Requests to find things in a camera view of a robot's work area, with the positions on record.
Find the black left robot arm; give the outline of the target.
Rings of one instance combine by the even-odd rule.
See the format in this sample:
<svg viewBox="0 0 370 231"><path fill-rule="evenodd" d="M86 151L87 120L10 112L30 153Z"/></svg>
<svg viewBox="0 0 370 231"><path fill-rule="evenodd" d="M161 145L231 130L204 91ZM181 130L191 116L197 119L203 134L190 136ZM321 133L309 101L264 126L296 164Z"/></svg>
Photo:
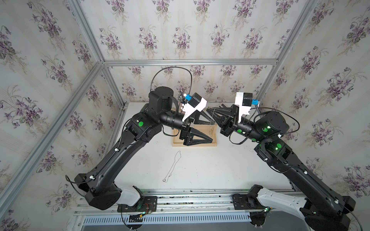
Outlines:
<svg viewBox="0 0 370 231"><path fill-rule="evenodd" d="M76 192L85 192L82 196L90 206L106 210L121 199L124 190L115 183L116 177L134 154L165 126L178 130L185 146L213 142L210 136L191 126L199 124L200 116L214 123L203 111L207 101L199 94L184 93L177 101L171 88L160 86L152 89L148 98L140 112L124 124L121 137L95 168L78 174L73 181L66 177Z"/></svg>

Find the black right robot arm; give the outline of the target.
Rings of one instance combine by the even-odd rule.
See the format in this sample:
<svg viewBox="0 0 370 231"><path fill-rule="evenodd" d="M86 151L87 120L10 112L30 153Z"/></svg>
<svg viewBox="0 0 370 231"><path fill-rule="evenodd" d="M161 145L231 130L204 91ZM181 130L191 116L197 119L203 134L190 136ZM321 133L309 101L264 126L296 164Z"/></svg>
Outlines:
<svg viewBox="0 0 370 231"><path fill-rule="evenodd" d="M254 185L252 193L248 194L252 200L296 216L314 231L349 230L351 219L347 215L353 213L355 200L327 186L282 140L290 128L284 112L267 110L259 114L260 119L250 121L239 117L237 105L209 107L206 111L220 127L222 135L229 137L236 132L256 142L254 150L260 159L304 194L304 197L288 196Z"/></svg>

